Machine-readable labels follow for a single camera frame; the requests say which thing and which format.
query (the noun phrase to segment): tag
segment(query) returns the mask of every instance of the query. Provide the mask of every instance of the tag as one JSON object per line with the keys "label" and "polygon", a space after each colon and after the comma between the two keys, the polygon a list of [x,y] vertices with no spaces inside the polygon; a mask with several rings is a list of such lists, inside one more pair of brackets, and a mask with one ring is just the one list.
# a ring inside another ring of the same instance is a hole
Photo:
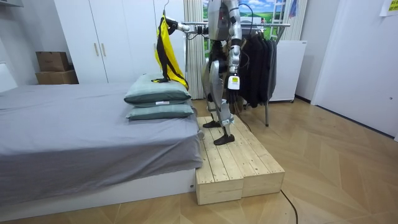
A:
{"label": "tag", "polygon": [[238,76],[230,76],[228,78],[228,88],[230,90],[238,90],[241,85],[241,79]]}
{"label": "tag", "polygon": [[169,101],[158,101],[158,102],[155,102],[155,104],[156,105],[169,105],[170,102]]}

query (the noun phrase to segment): black cable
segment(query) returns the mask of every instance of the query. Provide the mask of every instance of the black cable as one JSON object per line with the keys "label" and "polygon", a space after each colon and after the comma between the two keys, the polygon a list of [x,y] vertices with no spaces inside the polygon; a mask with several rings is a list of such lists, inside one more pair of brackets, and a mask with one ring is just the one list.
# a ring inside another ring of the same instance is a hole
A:
{"label": "black cable", "polygon": [[294,213],[296,215],[296,224],[299,224],[299,216],[297,215],[297,210],[296,207],[294,207],[293,203],[290,201],[290,199],[286,196],[285,192],[281,189],[280,190],[282,192],[282,194],[285,196],[285,198],[287,199],[287,201],[290,203],[290,205],[293,207],[294,209]]}
{"label": "black cable", "polygon": [[247,6],[247,7],[250,9],[250,11],[251,11],[251,25],[250,25],[250,31],[249,31],[249,35],[251,35],[251,28],[253,27],[253,17],[254,17],[253,10],[250,8],[249,5],[247,5],[247,4],[245,4],[245,3],[241,3],[241,4],[239,4],[239,5],[240,5],[240,6],[241,6],[241,5]]}
{"label": "black cable", "polygon": [[187,37],[187,39],[188,39],[188,40],[192,40],[192,39],[194,39],[197,35],[202,35],[204,38],[206,38],[203,34],[196,34],[196,35],[194,35],[191,39],[189,39],[188,37]]}
{"label": "black cable", "polygon": [[243,67],[245,67],[245,66],[249,66],[249,64],[250,64],[250,57],[249,57],[244,51],[241,51],[241,53],[244,53],[244,54],[246,55],[246,57],[248,58],[248,62],[246,62],[243,66],[241,66],[241,67],[239,67],[239,68],[243,68]]}
{"label": "black cable", "polygon": [[244,125],[246,125],[246,127],[248,127],[250,132],[252,132],[250,126],[246,122],[244,122],[244,120],[241,118],[241,115],[239,114],[238,106],[236,105],[236,103],[234,103],[234,107],[235,107],[235,110],[236,110],[236,113],[237,113],[236,116],[238,116],[238,118],[244,123]]}
{"label": "black cable", "polygon": [[[237,112],[237,114],[238,114],[238,118],[249,128],[250,132],[252,132],[251,129],[250,129],[250,127],[249,127],[249,125],[248,125],[246,122],[244,122],[244,120],[241,118],[241,116],[240,116],[240,114],[239,114],[239,112],[238,112],[236,103],[235,103],[234,105],[235,105],[235,110],[236,110],[236,112]],[[285,192],[284,192],[282,189],[281,189],[280,191],[281,191],[282,194],[285,196],[285,198],[286,198],[287,201],[290,203],[290,205],[293,207],[294,214],[295,214],[295,216],[296,216],[296,224],[299,224],[299,215],[297,214],[297,209],[296,209],[296,207],[295,207],[294,204],[290,201],[290,199],[286,196]]]}

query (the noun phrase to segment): stacked pillows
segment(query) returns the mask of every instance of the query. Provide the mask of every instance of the stacked pillows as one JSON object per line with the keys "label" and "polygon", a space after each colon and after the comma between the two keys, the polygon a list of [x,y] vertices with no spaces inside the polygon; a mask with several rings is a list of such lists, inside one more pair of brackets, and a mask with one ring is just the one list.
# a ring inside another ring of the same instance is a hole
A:
{"label": "stacked pillows", "polygon": [[175,81],[154,83],[162,74],[142,75],[130,87],[124,101],[133,105],[126,118],[131,120],[184,118],[193,114],[191,96]]}

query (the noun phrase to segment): gray mattress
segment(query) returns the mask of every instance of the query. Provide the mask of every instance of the gray mattress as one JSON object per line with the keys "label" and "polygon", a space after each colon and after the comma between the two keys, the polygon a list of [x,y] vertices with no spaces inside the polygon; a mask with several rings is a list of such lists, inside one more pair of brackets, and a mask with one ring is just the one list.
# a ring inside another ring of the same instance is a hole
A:
{"label": "gray mattress", "polygon": [[129,121],[129,86],[0,93],[0,206],[200,167],[196,117]]}

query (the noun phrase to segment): cabinet handle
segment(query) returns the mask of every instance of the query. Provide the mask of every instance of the cabinet handle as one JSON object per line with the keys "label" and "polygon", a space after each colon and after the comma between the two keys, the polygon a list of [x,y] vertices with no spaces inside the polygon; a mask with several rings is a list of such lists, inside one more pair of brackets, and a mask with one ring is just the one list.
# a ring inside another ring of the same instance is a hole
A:
{"label": "cabinet handle", "polygon": [[94,43],[94,48],[95,48],[95,53],[97,53],[97,56],[100,56],[100,55],[98,54],[98,49],[97,49],[97,44],[96,44],[96,43]]}
{"label": "cabinet handle", "polygon": [[102,45],[102,52],[104,53],[104,56],[106,57],[106,53],[105,53],[105,46],[104,46],[104,43],[102,43],[101,45]]}

